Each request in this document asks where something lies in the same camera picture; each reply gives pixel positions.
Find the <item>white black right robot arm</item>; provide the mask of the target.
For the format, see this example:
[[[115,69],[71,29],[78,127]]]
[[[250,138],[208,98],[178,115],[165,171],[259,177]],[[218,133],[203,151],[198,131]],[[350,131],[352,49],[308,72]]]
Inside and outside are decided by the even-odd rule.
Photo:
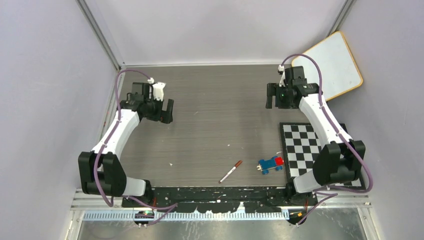
[[[277,71],[281,75],[280,82],[266,86],[266,109],[299,109],[321,144],[312,169],[287,184],[287,202],[299,205],[306,193],[359,179],[366,147],[361,140],[353,140],[337,122],[328,109],[322,87],[308,82],[302,66],[279,65]]]

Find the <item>brown whiteboard marker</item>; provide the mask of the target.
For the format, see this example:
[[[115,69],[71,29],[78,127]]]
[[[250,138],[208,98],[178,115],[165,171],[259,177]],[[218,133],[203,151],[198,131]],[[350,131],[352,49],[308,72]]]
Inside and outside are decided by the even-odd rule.
[[[224,182],[236,169],[239,165],[242,164],[242,160],[239,160],[219,181],[218,183],[221,184]]]

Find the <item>yellow framed whiteboard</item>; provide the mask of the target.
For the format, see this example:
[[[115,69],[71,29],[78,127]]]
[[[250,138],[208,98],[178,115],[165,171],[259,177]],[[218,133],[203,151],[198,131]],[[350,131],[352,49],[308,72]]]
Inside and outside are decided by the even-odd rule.
[[[322,92],[326,101],[337,98],[363,84],[345,36],[336,31],[304,52],[320,68]]]

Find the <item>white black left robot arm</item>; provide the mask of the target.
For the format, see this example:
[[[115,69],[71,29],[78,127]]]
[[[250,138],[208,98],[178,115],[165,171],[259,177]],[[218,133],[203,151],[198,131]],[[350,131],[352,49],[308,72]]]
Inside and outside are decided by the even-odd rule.
[[[141,207],[153,202],[148,180],[126,175],[120,157],[124,147],[141,120],[170,124],[173,121],[174,100],[164,105],[166,83],[134,82],[132,91],[119,104],[115,118],[100,142],[91,151],[83,151],[78,157],[82,191],[89,195],[122,197],[134,196]]]

